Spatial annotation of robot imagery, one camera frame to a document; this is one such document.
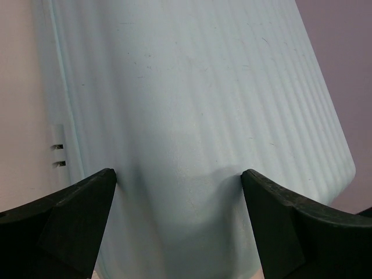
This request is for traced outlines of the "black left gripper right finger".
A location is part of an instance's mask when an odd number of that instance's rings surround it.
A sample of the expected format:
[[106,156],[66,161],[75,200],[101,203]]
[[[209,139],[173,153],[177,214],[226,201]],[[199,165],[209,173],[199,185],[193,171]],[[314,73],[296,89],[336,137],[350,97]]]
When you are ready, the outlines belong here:
[[371,278],[371,209],[336,210],[253,169],[241,183],[265,278]]

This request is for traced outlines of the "light blue hard-shell suitcase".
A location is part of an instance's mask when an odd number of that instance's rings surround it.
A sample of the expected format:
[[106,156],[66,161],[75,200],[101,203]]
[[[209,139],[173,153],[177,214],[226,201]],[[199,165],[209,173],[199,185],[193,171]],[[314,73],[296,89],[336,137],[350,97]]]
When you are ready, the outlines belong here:
[[331,203],[356,169],[295,1],[32,1],[76,183],[117,187],[100,278],[250,278],[255,169]]

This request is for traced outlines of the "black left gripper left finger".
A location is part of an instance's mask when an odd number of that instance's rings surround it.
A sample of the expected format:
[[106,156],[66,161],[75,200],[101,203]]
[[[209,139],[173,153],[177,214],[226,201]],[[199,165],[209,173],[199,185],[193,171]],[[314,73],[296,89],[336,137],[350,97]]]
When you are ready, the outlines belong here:
[[116,183],[103,169],[1,212],[1,278],[91,278]]

